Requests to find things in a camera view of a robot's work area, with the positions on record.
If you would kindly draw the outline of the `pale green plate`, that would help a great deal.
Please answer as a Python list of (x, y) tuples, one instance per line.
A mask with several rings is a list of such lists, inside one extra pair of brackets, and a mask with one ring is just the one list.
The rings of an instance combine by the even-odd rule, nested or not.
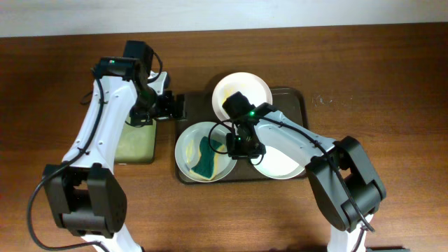
[(225, 136), (230, 131), (215, 122), (199, 122), (178, 137), (174, 157), (176, 173), (184, 184), (213, 183), (224, 179), (237, 161), (227, 155)]

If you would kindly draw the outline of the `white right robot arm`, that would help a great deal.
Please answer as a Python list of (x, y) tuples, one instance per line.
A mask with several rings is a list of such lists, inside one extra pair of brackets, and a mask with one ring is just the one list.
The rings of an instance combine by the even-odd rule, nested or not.
[(232, 123), (226, 136), (234, 160), (262, 160), (271, 146), (306, 171), (318, 208), (330, 223), (328, 251), (366, 251), (370, 221), (386, 188), (358, 140), (320, 136), (295, 124), (273, 105), (255, 106), (240, 92), (223, 109)]

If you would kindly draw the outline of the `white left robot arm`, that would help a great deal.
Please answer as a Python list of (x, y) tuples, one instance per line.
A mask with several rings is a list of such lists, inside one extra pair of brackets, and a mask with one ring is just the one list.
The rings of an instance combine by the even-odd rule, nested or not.
[(145, 118), (142, 126), (172, 117), (164, 99), (169, 75), (154, 73), (149, 59), (103, 57), (93, 68), (89, 109), (61, 164), (45, 167), (42, 187), (59, 228), (82, 237), (97, 251), (142, 251), (129, 233), (125, 218), (127, 197), (114, 172), (116, 150), (132, 107)]

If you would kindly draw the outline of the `green and yellow sponge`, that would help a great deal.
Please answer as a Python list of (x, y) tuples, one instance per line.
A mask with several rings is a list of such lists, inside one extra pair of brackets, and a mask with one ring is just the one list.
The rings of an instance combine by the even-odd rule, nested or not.
[(224, 149), (223, 143), (207, 136), (199, 141), (190, 140), (185, 148), (187, 175), (203, 181), (214, 180), (219, 173), (220, 163), (227, 159), (223, 154)]

